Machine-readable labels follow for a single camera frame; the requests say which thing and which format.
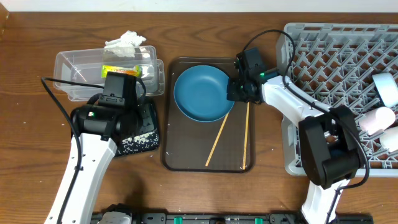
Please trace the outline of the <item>wooden chopstick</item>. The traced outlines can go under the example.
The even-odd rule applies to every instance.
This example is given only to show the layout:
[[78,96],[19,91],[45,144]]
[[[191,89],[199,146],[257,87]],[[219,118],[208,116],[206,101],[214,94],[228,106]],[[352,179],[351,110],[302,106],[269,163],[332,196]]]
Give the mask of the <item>wooden chopstick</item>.
[[244,132],[244,148],[243,148],[243,164],[242,170],[246,169],[246,157],[247,157],[247,146],[248,146],[248,132],[249,132],[249,110],[250,103],[247,103],[246,107],[246,119],[245,119],[245,132]]
[[206,163],[205,163],[205,166],[206,166],[206,167],[208,167],[209,164],[210,164],[211,158],[212,158],[212,156],[213,156],[213,154],[214,154],[214,151],[215,151],[215,149],[216,149],[216,147],[217,147],[218,141],[219,141],[219,139],[220,139],[220,137],[221,137],[221,134],[222,134],[222,132],[223,132],[224,126],[225,126],[225,124],[226,124],[226,121],[228,120],[228,116],[229,116],[229,113],[227,113],[227,114],[225,115],[224,119],[223,119],[223,122],[222,122],[222,124],[221,124],[221,126],[220,126],[220,129],[219,129],[219,131],[218,131],[218,134],[217,134],[217,136],[216,136],[216,139],[215,139],[215,141],[214,141],[214,143],[213,143],[213,145],[212,145],[212,148],[211,148],[211,151],[210,151],[210,153],[209,153],[209,156],[208,156],[208,158],[207,158],[207,160],[206,160]]

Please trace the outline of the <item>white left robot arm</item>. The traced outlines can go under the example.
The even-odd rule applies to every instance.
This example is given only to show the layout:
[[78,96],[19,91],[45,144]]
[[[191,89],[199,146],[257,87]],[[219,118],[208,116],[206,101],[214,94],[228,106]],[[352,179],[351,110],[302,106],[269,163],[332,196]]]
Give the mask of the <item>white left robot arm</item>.
[[70,157],[46,223],[89,223],[112,159],[158,148],[155,105],[97,94],[66,118],[72,131]]

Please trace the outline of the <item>white cup green inside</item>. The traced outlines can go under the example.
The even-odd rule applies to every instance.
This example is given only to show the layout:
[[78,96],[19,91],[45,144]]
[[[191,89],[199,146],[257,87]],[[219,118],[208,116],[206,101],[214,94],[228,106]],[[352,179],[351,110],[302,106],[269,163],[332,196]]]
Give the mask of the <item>white cup green inside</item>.
[[379,141],[381,146],[389,152],[396,151],[398,149],[398,127],[385,130]]

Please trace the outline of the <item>light blue small bowl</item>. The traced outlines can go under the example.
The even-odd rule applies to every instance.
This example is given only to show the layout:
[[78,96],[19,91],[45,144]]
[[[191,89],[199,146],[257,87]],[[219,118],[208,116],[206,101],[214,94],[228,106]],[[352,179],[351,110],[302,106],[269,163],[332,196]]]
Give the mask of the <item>light blue small bowl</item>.
[[372,76],[382,102],[388,108],[397,105],[397,84],[390,73],[379,73]]

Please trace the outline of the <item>dark blue plate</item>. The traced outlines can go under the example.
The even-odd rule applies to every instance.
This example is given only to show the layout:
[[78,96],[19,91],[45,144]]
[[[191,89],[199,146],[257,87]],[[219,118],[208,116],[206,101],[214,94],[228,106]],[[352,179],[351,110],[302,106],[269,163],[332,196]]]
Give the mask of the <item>dark blue plate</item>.
[[234,102],[227,99],[229,76],[210,65],[196,65],[183,71],[174,85],[174,100],[187,117],[210,123],[225,117]]

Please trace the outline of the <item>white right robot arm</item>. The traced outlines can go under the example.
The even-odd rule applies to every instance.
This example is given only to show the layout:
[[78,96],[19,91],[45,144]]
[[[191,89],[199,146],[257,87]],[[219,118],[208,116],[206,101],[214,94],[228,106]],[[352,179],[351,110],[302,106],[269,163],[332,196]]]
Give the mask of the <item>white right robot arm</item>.
[[308,96],[289,77],[254,77],[240,73],[228,81],[227,99],[273,106],[299,131],[302,167],[310,180],[301,212],[307,223],[331,223],[344,189],[363,185],[368,176],[350,184],[360,168],[369,169],[352,111],[333,108]]

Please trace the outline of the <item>white cup pink inside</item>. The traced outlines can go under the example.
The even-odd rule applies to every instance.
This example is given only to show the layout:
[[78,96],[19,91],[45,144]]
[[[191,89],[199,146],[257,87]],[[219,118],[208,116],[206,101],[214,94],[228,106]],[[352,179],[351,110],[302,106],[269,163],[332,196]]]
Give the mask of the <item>white cup pink inside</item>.
[[365,113],[358,123],[362,131],[373,135],[387,129],[395,120],[395,113],[390,108],[383,106]]

